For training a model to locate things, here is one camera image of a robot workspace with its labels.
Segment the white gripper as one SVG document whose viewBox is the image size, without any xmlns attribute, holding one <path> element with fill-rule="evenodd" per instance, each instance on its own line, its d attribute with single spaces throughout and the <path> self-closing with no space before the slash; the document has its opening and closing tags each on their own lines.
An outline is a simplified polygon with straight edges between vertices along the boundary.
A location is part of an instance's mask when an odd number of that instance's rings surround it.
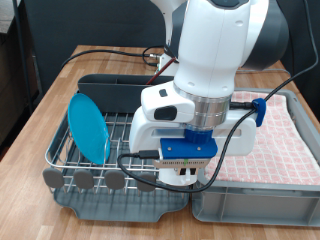
<svg viewBox="0 0 320 240">
<path fill-rule="evenodd" d="M 222 153 L 223 146 L 230 130 L 246 113 L 246 110 L 230 110 L 224 123 L 213 128 L 218 151 Z M 141 107 L 134 114 L 130 135 L 129 149 L 131 153 L 140 150 L 155 150 L 160 147 L 161 138 L 183 138 L 187 125 L 184 123 L 160 122 L 148 120 Z M 234 132 L 226 151 L 227 156 L 246 156 L 254 146 L 256 121 L 253 116 L 247 117 Z"/>
</svg>

